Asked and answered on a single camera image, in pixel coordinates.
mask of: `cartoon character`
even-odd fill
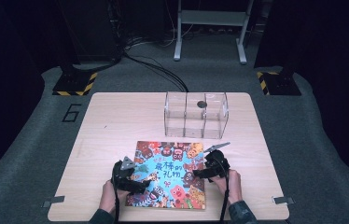
[[[154,155],[161,153],[160,146],[161,144],[159,142],[149,142],[148,144],[148,147],[154,152]]]
[[[188,194],[192,200],[195,200],[201,206],[201,208],[205,207],[203,191],[199,191],[197,188],[194,188],[194,186],[191,185]]]
[[[149,194],[149,198],[151,200],[157,200],[163,194],[164,194],[163,188],[161,186],[156,186]]]
[[[145,180],[158,181],[158,179],[160,179],[158,177],[158,172],[154,171],[153,173],[149,174],[146,178],[144,178],[142,182]]]
[[[163,149],[161,150],[161,154],[164,157],[172,156],[172,146],[169,144],[166,144],[165,146],[163,146]]]
[[[183,160],[183,150],[176,148],[174,150],[173,158],[174,158],[174,161],[182,161]]]
[[[174,202],[174,200],[173,200],[173,199],[169,200],[169,204],[170,204],[170,206],[169,206],[169,207],[171,207],[171,208],[175,208],[175,202]]]
[[[182,199],[184,197],[186,197],[186,191],[180,187],[179,185],[174,186],[171,189],[171,194],[173,196],[173,198],[175,199],[176,203],[180,204],[181,201],[183,201]]]
[[[190,188],[191,186],[200,190],[204,189],[204,182],[199,177],[195,176],[192,172],[186,172],[182,177],[183,187]]]
[[[192,205],[192,203],[191,203],[191,199],[189,199],[189,198],[184,198],[184,202],[186,202],[187,203],[187,205],[188,205],[188,208],[194,208],[194,206]]]
[[[176,199],[176,200],[175,200],[174,207],[175,207],[175,208],[184,208],[184,204],[181,203],[180,199]]]
[[[174,147],[182,149],[183,151],[188,151],[189,143],[174,143]]]
[[[143,194],[128,195],[127,204],[133,206],[148,207],[151,204],[151,200],[148,197],[149,191],[146,190]]]
[[[195,160],[194,158],[191,163],[184,163],[183,168],[189,172],[192,172],[193,170],[201,170],[203,169],[203,163],[200,159]]]
[[[154,207],[161,207],[161,202],[160,201],[156,201],[154,203]]]
[[[169,201],[169,196],[163,195],[162,196],[161,207],[168,207],[168,201]]]
[[[135,157],[134,158],[134,162],[137,162],[137,163],[143,163],[145,162],[145,160],[143,158],[140,158],[140,157]]]
[[[193,143],[189,150],[187,151],[187,158],[192,159],[200,152],[203,152],[203,144],[202,143]]]
[[[142,156],[148,160],[153,156],[152,150],[148,147],[148,142],[139,141],[137,142],[137,149],[142,152]]]

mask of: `sleeve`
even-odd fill
[[[230,205],[230,220],[231,223],[239,224],[255,224],[257,219],[247,206],[245,201],[239,201]]]
[[[91,218],[91,220],[88,222],[90,224],[111,224],[113,223],[114,218],[106,212],[103,209],[96,210],[95,214]]]

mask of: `book cover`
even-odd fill
[[[204,209],[204,180],[192,170],[203,169],[202,143],[138,141],[132,180],[151,180],[143,194],[129,195],[126,206]]]

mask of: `cable on floor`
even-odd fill
[[[134,57],[142,57],[142,56],[130,56],[128,55],[126,52],[123,52],[123,56],[127,59],[130,59],[131,61],[134,61],[136,63],[140,63],[141,65],[143,65],[144,67],[148,68],[149,70],[153,71],[155,74],[165,78],[166,80],[172,82],[180,91],[184,91],[184,92],[188,92],[188,88],[186,83],[184,83],[184,81],[178,77],[176,74],[174,74],[173,72],[165,69],[160,63],[158,63],[156,60],[152,59],[152,58],[148,58],[148,57],[143,57],[143,58],[147,58],[150,60],[153,60],[156,64],[153,63],[147,63],[138,59],[135,59]]]

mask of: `clear acrylic box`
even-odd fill
[[[228,122],[225,92],[168,91],[164,108],[165,135],[220,139]]]

